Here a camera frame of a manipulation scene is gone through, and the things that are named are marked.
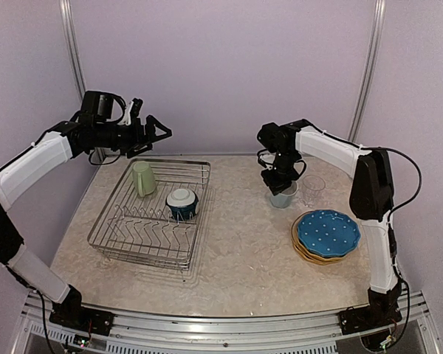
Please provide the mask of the light blue faceted cup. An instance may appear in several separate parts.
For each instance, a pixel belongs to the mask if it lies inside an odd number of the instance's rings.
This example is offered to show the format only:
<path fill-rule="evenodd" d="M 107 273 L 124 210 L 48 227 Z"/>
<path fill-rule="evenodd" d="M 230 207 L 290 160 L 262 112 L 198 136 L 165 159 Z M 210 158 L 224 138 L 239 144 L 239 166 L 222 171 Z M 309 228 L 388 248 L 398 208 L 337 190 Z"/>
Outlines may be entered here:
<path fill-rule="evenodd" d="M 286 188 L 284 191 L 278 193 L 277 195 L 271 195 L 269 197 L 269 201 L 273 207 L 285 209 L 292 203 L 292 199 L 295 197 L 297 191 L 298 184 L 296 181 L 293 181 L 291 186 Z"/>

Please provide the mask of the clear glass cup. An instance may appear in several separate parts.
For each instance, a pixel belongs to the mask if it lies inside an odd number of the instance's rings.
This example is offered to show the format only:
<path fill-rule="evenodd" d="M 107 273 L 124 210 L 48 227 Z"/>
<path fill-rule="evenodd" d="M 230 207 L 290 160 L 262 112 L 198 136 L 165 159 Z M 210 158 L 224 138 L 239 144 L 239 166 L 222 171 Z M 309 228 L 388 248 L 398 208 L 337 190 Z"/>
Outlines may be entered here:
<path fill-rule="evenodd" d="M 326 183 L 316 175 L 307 175 L 302 180 L 302 202 L 307 207 L 313 207 L 320 198 L 320 194 L 325 189 Z"/>

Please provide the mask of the light green mug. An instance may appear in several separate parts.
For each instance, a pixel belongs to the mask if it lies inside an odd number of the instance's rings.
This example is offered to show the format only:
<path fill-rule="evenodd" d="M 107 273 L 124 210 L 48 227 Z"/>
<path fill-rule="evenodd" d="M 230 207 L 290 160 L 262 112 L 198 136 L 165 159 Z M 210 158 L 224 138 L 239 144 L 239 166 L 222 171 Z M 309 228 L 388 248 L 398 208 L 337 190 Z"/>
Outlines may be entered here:
<path fill-rule="evenodd" d="M 133 163 L 131 173 L 134 188 L 139 197 L 143 198 L 156 190 L 156 179 L 148 162 L 141 161 Z"/>

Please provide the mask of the blue plate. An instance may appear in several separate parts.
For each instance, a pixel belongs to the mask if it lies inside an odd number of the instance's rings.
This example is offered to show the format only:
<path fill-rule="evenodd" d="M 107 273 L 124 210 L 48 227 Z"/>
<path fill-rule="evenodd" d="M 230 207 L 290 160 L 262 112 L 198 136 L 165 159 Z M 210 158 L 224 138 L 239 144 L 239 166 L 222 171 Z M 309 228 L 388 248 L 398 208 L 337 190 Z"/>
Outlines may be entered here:
<path fill-rule="evenodd" d="M 345 257 L 357 248 L 361 238 L 357 223 L 332 209 L 307 212 L 294 230 L 307 251 L 323 258 Z"/>

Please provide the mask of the teal and white bowl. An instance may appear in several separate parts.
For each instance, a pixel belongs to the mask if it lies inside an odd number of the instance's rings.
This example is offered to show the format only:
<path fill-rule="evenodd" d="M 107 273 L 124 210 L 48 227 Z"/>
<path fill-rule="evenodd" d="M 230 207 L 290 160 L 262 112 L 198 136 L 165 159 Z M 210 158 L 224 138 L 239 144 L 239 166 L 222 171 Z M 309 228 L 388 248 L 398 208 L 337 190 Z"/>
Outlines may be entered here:
<path fill-rule="evenodd" d="M 189 221 L 196 217 L 199 198 L 193 190 L 179 188 L 170 192 L 165 205 L 171 211 L 172 217 L 177 222 Z"/>

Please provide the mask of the yellow polka dot plate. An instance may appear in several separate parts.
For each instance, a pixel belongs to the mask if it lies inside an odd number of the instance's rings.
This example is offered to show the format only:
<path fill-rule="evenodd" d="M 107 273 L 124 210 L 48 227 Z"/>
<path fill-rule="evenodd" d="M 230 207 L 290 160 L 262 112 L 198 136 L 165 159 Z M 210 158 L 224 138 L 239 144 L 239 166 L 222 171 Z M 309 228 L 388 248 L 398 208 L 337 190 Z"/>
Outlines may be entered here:
<path fill-rule="evenodd" d="M 302 251 L 296 251 L 296 253 L 305 261 L 318 265 L 318 266 L 327 266 L 335 263 L 342 262 L 344 260 L 344 257 L 333 257 L 333 258 L 325 258 L 318 255 L 305 253 Z"/>

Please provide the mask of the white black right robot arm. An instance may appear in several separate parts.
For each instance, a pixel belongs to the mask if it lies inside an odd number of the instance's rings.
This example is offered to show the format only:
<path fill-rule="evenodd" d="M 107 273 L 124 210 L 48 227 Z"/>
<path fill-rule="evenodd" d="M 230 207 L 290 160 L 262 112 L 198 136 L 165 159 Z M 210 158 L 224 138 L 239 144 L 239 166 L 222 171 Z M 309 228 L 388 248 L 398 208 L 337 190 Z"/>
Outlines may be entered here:
<path fill-rule="evenodd" d="M 396 266 L 396 240 L 392 215 L 394 183 L 386 147 L 361 147 L 322 131 L 306 119 L 285 125 L 274 122 L 261 127 L 257 140 L 274 156 L 263 160 L 261 177 L 273 195 L 283 192 L 301 175 L 295 169 L 304 154 L 322 159 L 352 179 L 349 206 L 365 231 L 371 264 L 368 305 L 363 321 L 379 327 L 387 319 L 400 320 L 397 300 L 405 281 Z"/>

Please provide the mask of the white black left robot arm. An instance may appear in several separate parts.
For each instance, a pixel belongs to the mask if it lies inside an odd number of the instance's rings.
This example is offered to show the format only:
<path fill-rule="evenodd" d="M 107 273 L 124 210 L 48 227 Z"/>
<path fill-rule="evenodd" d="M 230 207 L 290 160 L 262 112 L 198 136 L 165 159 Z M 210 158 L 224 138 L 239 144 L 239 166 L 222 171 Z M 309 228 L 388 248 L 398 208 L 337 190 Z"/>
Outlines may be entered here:
<path fill-rule="evenodd" d="M 51 300 L 54 313 L 74 328 L 89 320 L 82 296 L 24 243 L 7 212 L 32 185 L 56 167 L 98 148 L 133 158 L 171 137 L 157 118 L 139 118 L 143 101 L 126 103 L 116 94 L 86 91 L 80 109 L 44 131 L 36 142 L 0 167 L 0 263 Z"/>

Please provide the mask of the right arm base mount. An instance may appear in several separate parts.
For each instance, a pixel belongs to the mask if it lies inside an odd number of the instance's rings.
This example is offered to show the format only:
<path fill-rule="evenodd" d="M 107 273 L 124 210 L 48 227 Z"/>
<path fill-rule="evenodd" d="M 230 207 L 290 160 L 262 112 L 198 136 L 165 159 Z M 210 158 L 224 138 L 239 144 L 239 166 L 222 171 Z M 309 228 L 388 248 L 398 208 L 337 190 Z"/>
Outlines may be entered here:
<path fill-rule="evenodd" d="M 374 313 L 369 305 L 359 308 L 346 308 L 340 311 L 337 316 L 343 335 L 373 330 L 402 320 L 399 308 L 393 309 L 389 313 L 383 313 L 382 311 Z"/>

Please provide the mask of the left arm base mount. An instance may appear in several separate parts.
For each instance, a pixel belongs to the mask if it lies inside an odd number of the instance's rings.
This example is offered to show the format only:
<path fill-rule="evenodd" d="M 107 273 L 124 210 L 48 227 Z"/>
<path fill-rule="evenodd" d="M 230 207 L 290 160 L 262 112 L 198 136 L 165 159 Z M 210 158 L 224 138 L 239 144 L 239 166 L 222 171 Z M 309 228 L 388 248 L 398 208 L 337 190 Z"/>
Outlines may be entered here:
<path fill-rule="evenodd" d="M 49 320 L 53 324 L 90 335 L 109 336 L 114 318 L 115 315 L 112 312 L 80 306 L 71 309 L 53 309 Z"/>

